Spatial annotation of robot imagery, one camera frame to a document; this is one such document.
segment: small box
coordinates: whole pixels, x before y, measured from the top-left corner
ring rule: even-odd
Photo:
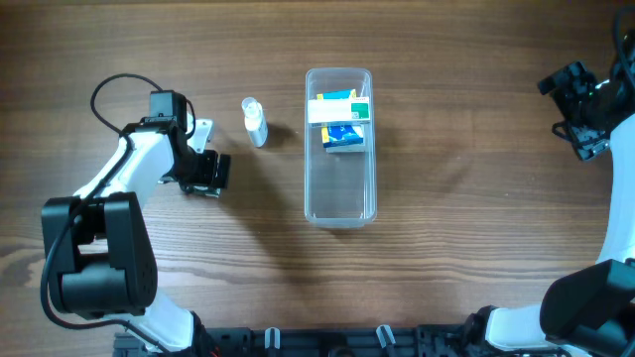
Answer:
[[[370,122],[370,100],[368,97],[310,99],[307,115],[313,127],[367,124]]]
[[[321,128],[321,142],[325,148],[363,144],[361,125],[331,125]]]
[[[321,93],[316,96],[318,100],[357,98],[357,91],[353,89],[338,90],[335,92]]]

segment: green label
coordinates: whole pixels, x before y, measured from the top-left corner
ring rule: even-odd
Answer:
[[[350,103],[351,119],[370,119],[368,103]]]

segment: small spray bottle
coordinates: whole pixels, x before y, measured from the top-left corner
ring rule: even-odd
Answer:
[[[247,134],[254,146],[260,148],[267,141],[269,133],[262,105],[256,99],[248,97],[242,101],[242,111],[245,113]]]

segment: clear plastic container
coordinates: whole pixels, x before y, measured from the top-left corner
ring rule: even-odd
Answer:
[[[308,103],[318,94],[346,89],[355,89],[357,97],[369,97],[370,121],[363,124],[365,148],[356,153],[328,153],[321,128],[312,128],[308,122]],[[319,227],[357,228],[376,215],[372,76],[364,68],[311,69],[305,103],[305,217]]]

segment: wood grain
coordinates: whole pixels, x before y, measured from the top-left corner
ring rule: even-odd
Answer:
[[[561,115],[536,82],[573,60],[604,76],[617,4],[91,3],[0,7],[0,356],[110,353],[116,329],[53,326],[36,286],[42,205],[114,152],[88,99],[118,72],[183,93],[233,156],[220,199],[162,185],[144,209],[160,286],[207,326],[461,322],[540,301],[599,252],[610,157],[580,163],[550,134]],[[360,230],[303,214],[305,74],[322,66],[373,74],[378,217]],[[123,126],[148,89],[112,83],[99,108]],[[261,150],[245,96],[267,111]]]

